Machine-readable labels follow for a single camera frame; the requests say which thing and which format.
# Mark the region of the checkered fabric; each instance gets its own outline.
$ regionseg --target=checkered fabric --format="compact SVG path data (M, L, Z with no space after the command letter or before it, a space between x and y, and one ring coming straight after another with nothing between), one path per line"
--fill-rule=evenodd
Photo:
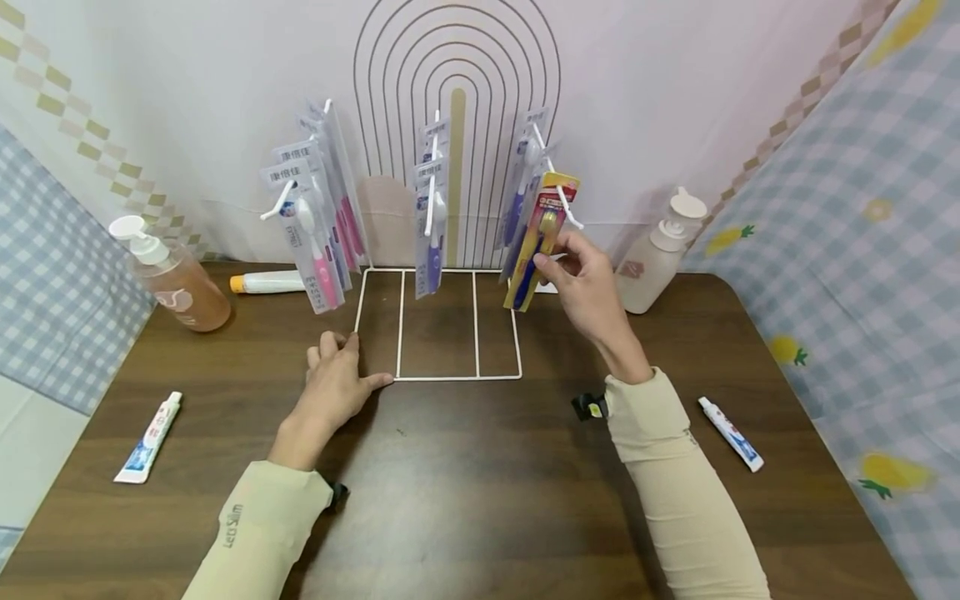
M900 0L863 0L853 21L830 45L827 53L820 59L816 70L801 86L793 101L783 110L783 116L770 126L770 135L756 147L756 154L743 163L743 171L735 178L731 186L720 195L705 225L716 217L733 198L737 191L754 176L756 170L786 141L812 112L820 101L833 89L853 61L874 39L887 16Z
M960 7L924 24L930 4L900 3L684 266L742 298L917 594L955 600ZM884 497L870 453L918 468L881 472Z
M23 530L18 527L5 527L0 525L0 571L7 564L7 559L13 552L16 543L20 541Z
M124 249L0 128L0 372L85 415L153 310Z
M14 81L36 91L36 107L75 140L77 154L105 179L116 202L142 216L153 235L175 239L198 257L215 256L144 168L127 162L127 149L94 117L90 103L73 90L73 80L51 62L46 44L27 31L26 15L5 0L0 0L0 59L0 73L9 72Z

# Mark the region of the left hand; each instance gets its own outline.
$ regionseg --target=left hand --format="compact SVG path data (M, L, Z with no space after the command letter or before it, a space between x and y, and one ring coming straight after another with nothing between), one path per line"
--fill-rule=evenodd
M360 412L370 395L394 382L389 373L360 377L360 338L326 331L320 344L306 352L306 387L293 412L280 425L272 463L297 470L313 470L333 433Z

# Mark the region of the brown tabletop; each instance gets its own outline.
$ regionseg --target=brown tabletop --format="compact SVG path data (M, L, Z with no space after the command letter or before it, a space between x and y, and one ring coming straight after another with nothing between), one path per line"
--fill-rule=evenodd
M208 265L225 289L229 275L271 267ZM399 281L369 275L368 370L394 370ZM441 293L419 301L407 283L402 374L474 374L470 275L444 274ZM503 295L495 276L478 276L484 375L516 373ZM234 318L206 335L158 309L0 576L0 597L180 598L234 483L296 401L304 350L325 329L352 330L357 298L318 317L303 294L234 297ZM284 598L669 597L605 424L580 423L569 404L602 390L598 359L554 296L537 296L516 324L521 380L397 383L334 437L318 469L352 495L318 520ZM775 598L913 597L726 283L677 276L631 325L676 385ZM172 390L182 410L150 480L111 483ZM766 467L747 470L698 396Z

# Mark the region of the toothbrush package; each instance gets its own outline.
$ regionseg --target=toothbrush package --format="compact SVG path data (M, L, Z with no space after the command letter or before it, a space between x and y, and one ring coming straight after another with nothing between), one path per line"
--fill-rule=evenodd
M414 264L417 300L440 289L446 233L446 157L414 167ZM427 223L431 223L427 234Z
M319 157L326 174L331 198L336 207L339 231L343 233L345 258L349 268L359 272L361 262L367 260L367 233L360 219L360 204L356 199L356 184L347 160L347 148L336 110L327 100L323 107L307 101L309 117L299 116L298 124L310 133L316 142Z
M341 281L349 281L349 276L337 265L330 210L324 209L324 198L315 187L306 157L261 169L260 176L271 190L283 190L277 198L276 216L313 312L319 315L337 308L344 303Z
M417 300L436 294L444 271L444 239L446 237L446 185L449 170L447 153L450 147L450 120L441 119L437 111L434 123L418 132L418 158L423 164L414 167L414 265Z
M310 169L310 182L316 195L317 205L329 225L330 248L337 266L337 278L345 292L353 288L350 271L358 271L355 257L348 246L346 216L337 210L335 196L330 191L327 172L324 168L323 151L314 139L274 148L271 154L278 163L302 158Z
M543 175L542 184L529 210L523 215L524 226L517 228L510 252L500 276L510 278L510 288L503 302L504 308L526 312L530 300L537 289L537 267L534 254L541 252L549 255L553 252L557 235L564 224L566 213L560 200L557 187L560 187L567 201L573 204L580 180L569 175L550 171Z
M517 121L514 139L515 149L511 152L507 167L507 183L504 187L500 205L500 220L494 236L494 249L510 246L520 226L530 192L537 189L539 176L546 170L541 165L545 149L537 143L534 125L544 131L550 107L537 108L524 112Z
M417 135L417 147L420 148L420 162L450 156L450 118L446 117L421 127Z

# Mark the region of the blue gingham fabric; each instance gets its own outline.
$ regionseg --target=blue gingham fabric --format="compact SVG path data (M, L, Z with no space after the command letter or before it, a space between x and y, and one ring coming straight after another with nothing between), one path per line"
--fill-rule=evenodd
M0 128L0 373L92 414L154 306L123 257Z
M869 64L917 5L900 3L871 48L704 231L684 267L720 275L742 298L918 596L955 600L957 3L943 3L919 36ZM893 497L865 489L871 453L919 466L924 483L891 479L902 487L891 487Z
M20 540L23 530L19 527L4 527L0 525L0 571L7 564L7 559L13 552L13 548Z

